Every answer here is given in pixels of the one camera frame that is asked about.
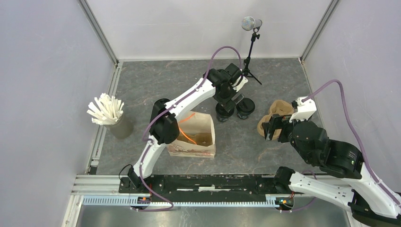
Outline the black cup lid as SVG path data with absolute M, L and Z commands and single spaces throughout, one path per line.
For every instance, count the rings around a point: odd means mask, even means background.
M 232 108 L 230 110 L 226 110 L 224 108 L 224 106 L 222 106 L 221 104 L 217 104 L 215 110 L 216 110 L 216 113 L 220 113 L 223 115 L 229 115 L 229 114 L 233 115 L 235 112 L 234 108 Z
M 243 98 L 237 105 L 237 111 L 243 114 L 251 114 L 255 110 L 255 103 L 250 98 Z

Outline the single black coffee cup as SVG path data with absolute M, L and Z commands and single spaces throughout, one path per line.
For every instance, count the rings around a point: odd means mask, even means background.
M 243 119 L 243 120 L 245 120 L 245 119 L 248 119 L 249 118 L 249 116 L 251 115 L 253 113 L 253 111 L 241 111 L 241 110 L 237 110 L 237 116 L 238 116 L 238 118 L 240 118 L 240 119 Z

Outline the paper takeout bag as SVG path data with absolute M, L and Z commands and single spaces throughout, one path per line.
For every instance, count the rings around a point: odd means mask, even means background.
M 189 111 L 179 121 L 179 136 L 167 145 L 173 157 L 214 158 L 216 154 L 215 128 L 212 116 Z

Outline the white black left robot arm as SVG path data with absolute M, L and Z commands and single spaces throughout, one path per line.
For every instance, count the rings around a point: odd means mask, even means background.
M 145 131 L 148 134 L 147 145 L 137 163 L 128 171 L 132 189 L 141 193 L 148 188 L 147 178 L 151 176 L 160 153 L 166 145 L 177 139 L 178 123 L 190 110 L 212 97 L 218 106 L 231 116 L 240 100 L 237 94 L 247 81 L 242 70 L 231 63 L 225 69 L 210 69 L 203 78 L 177 98 L 157 100 Z

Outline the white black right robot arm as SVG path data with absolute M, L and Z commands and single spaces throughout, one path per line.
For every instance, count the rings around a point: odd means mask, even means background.
M 337 187 L 315 179 L 307 182 L 303 174 L 281 166 L 273 180 L 277 192 L 309 193 L 351 212 L 355 220 L 367 226 L 401 225 L 400 207 L 374 182 L 356 146 L 331 140 L 326 130 L 313 121 L 291 121 L 289 115 L 273 114 L 269 121 L 262 123 L 262 128 L 266 140 L 271 140 L 274 132 L 280 130 L 278 141 L 290 143 L 307 164 L 348 183 L 347 187 Z

